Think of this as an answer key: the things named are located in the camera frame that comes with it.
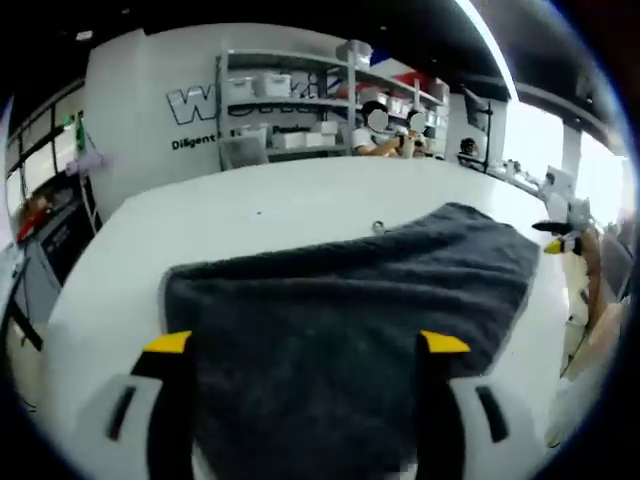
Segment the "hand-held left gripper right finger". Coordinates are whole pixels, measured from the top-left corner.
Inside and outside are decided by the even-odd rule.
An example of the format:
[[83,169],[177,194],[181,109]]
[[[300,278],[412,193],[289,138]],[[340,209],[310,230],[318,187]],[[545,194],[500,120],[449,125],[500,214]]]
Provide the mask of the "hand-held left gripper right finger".
[[454,378],[471,353],[455,336],[417,335],[417,477],[533,479],[544,449],[526,403],[490,376]]

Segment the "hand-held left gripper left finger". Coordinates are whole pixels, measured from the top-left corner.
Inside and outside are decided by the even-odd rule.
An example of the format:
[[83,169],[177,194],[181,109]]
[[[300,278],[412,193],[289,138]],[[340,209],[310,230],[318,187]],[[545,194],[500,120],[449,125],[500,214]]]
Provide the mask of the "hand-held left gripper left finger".
[[190,331],[145,346],[84,406],[89,479],[192,479],[195,347]]

